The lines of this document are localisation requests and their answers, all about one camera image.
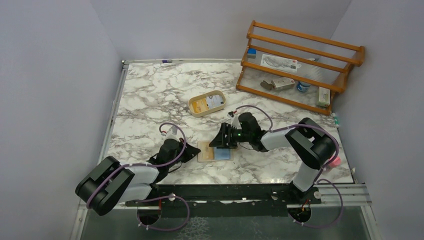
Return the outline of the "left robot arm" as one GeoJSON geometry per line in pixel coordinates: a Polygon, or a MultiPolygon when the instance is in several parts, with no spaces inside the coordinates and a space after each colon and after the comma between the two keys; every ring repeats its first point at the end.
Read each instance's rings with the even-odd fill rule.
{"type": "Polygon", "coordinates": [[[99,216],[119,203],[133,200],[149,206],[157,200],[153,185],[163,180],[175,164],[186,163],[199,153],[199,148],[182,138],[169,138],[147,163],[121,164],[115,157],[107,156],[80,181],[75,194],[99,216]]]}

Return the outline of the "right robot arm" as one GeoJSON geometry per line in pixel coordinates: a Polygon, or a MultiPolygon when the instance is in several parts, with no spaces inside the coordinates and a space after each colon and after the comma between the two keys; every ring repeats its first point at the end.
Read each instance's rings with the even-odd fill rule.
{"type": "Polygon", "coordinates": [[[288,190],[289,199],[300,204],[309,196],[325,164],[333,160],[339,152],[338,141],[312,119],[305,117],[298,124],[276,130],[261,129],[257,119],[245,112],[237,118],[239,127],[222,123],[209,147],[235,149],[239,143],[248,143],[257,152],[291,146],[302,163],[288,190]]]}

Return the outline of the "orange card in tray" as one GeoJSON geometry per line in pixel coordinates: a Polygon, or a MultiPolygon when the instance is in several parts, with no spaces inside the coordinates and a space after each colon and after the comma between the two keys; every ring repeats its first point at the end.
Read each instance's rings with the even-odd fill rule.
{"type": "Polygon", "coordinates": [[[209,110],[208,103],[205,99],[199,99],[199,100],[193,101],[191,105],[193,108],[193,112],[195,114],[200,114],[209,110]]]}

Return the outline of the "beige oval tray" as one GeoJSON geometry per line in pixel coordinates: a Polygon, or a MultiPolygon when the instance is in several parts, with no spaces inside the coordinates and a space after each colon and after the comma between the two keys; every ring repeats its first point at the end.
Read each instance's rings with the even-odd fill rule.
{"type": "Polygon", "coordinates": [[[222,91],[213,90],[190,98],[188,108],[193,117],[199,118],[223,110],[226,102],[222,91]]]}

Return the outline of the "brown small object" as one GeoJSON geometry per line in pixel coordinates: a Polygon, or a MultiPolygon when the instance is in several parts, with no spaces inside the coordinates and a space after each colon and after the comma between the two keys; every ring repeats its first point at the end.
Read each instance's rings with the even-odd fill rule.
{"type": "Polygon", "coordinates": [[[268,83],[266,81],[262,81],[260,83],[260,86],[264,89],[266,89],[267,91],[271,91],[274,89],[274,85],[272,83],[268,83]]]}

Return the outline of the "grey box with red label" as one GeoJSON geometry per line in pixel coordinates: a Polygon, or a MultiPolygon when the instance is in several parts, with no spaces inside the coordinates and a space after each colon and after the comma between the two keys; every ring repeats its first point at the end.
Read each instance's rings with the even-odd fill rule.
{"type": "Polygon", "coordinates": [[[276,91],[284,91],[291,89],[295,85],[295,81],[292,78],[280,77],[271,80],[273,89],[276,91]]]}

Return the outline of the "blue white small box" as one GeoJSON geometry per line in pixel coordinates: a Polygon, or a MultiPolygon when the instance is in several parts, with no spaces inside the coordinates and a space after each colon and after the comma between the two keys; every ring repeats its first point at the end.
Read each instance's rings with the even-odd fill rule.
{"type": "Polygon", "coordinates": [[[254,49],[254,48],[249,48],[249,49],[247,50],[247,54],[246,54],[246,56],[247,56],[249,59],[255,59],[255,58],[256,58],[256,56],[257,56],[257,50],[256,50],[256,49],[254,49]]]}

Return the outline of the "clear packet with red label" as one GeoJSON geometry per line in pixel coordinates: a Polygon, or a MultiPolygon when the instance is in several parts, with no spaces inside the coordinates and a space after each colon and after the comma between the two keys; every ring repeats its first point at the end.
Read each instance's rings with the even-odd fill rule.
{"type": "Polygon", "coordinates": [[[260,65],[263,67],[289,72],[289,73],[297,73],[298,69],[302,67],[300,63],[298,63],[295,59],[263,54],[261,57],[260,65]]]}

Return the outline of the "purple marker pen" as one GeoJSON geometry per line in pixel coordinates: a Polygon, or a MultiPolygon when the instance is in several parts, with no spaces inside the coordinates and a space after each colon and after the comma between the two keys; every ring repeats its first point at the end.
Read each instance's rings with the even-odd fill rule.
{"type": "Polygon", "coordinates": [[[164,63],[164,64],[167,64],[167,63],[172,63],[173,60],[172,59],[163,59],[161,62],[164,63]]]}

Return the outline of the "blue white bottle cap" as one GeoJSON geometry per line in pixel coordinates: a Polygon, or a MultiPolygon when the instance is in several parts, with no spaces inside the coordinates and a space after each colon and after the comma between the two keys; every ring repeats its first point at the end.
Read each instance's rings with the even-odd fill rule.
{"type": "Polygon", "coordinates": [[[302,82],[302,81],[298,81],[297,85],[296,85],[296,89],[299,92],[305,93],[309,90],[309,88],[311,87],[311,84],[306,83],[306,82],[302,82]]]}

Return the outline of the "wooden shelf rack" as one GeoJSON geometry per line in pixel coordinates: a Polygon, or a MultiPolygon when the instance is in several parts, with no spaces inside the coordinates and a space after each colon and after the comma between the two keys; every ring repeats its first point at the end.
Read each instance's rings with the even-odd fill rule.
{"type": "Polygon", "coordinates": [[[365,47],[253,20],[236,89],[330,115],[365,47]]]}

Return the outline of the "green white small box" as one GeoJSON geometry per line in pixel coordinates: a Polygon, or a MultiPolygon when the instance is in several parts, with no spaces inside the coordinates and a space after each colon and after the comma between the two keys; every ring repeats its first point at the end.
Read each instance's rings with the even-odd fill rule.
{"type": "Polygon", "coordinates": [[[318,107],[327,108],[331,103],[331,91],[324,87],[319,87],[317,90],[316,105],[318,107]]]}

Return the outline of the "green white tube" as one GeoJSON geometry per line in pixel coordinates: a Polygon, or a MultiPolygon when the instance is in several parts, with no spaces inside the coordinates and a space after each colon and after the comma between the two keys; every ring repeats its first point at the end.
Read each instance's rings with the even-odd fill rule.
{"type": "Polygon", "coordinates": [[[338,119],[337,115],[334,112],[331,115],[332,115],[332,117],[334,119],[334,124],[335,124],[336,128],[339,128],[340,127],[340,123],[339,123],[339,119],[338,119]]]}

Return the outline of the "pink object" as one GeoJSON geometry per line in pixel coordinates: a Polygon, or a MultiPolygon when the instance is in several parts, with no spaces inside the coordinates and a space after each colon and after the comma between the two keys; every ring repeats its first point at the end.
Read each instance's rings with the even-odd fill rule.
{"type": "Polygon", "coordinates": [[[326,167],[327,170],[332,170],[338,167],[341,164],[342,160],[339,156],[337,156],[329,165],[326,167]]]}

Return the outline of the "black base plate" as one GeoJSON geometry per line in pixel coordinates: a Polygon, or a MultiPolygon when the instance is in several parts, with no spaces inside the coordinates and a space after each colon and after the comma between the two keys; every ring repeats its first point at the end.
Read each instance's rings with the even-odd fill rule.
{"type": "Polygon", "coordinates": [[[118,203],[142,207],[148,200],[161,205],[164,218],[182,218],[186,205],[193,217],[286,217],[287,205],[319,204],[317,187],[302,192],[293,184],[113,184],[103,187],[89,207],[98,215],[109,213],[118,203]]]}

